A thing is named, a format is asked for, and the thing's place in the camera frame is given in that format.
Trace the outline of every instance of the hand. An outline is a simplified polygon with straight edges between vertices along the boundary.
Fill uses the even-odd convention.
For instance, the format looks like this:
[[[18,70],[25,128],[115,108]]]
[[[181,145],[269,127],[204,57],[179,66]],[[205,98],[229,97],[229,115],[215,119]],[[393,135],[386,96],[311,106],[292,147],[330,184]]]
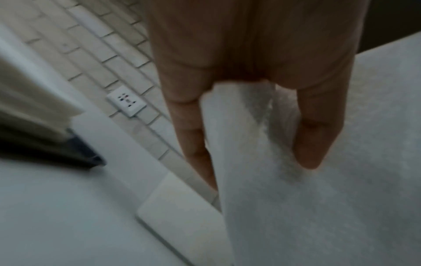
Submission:
[[[151,0],[150,40],[187,161],[217,189],[200,96],[218,81],[269,80],[297,90],[293,151],[317,168],[343,126],[368,0]]]

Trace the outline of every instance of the floor outlet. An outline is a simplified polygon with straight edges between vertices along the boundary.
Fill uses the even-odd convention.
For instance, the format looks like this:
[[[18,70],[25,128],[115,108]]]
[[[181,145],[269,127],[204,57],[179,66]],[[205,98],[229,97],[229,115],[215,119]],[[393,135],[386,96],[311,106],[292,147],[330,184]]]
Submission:
[[[125,85],[109,93],[107,99],[128,117],[133,117],[146,107],[146,103]]]

